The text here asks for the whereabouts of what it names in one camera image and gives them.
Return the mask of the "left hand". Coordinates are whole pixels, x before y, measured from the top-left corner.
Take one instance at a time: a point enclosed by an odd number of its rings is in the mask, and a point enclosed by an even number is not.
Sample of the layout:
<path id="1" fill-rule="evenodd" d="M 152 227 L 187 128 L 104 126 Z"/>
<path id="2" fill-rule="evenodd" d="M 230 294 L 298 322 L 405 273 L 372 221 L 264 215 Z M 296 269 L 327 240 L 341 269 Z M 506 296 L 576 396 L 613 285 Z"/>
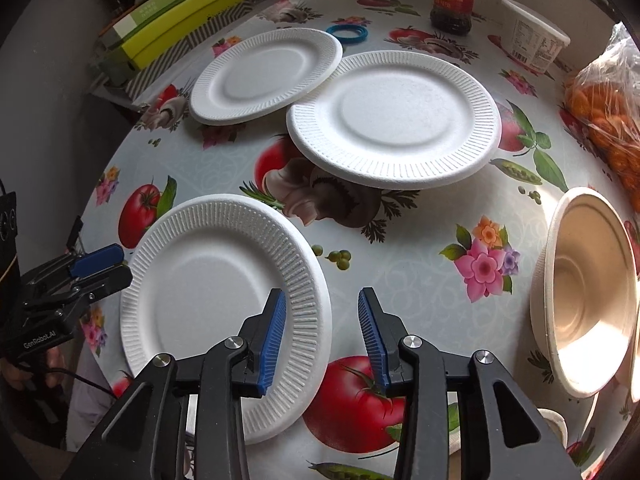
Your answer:
<path id="1" fill-rule="evenodd" d="M 7 359 L 1 360 L 1 375 L 15 390 L 23 390 L 32 379 L 31 370 L 53 370 L 54 368 L 65 367 L 65 356 L 60 347 L 49 349 L 42 361 L 36 365 L 20 364 L 15 366 Z"/>

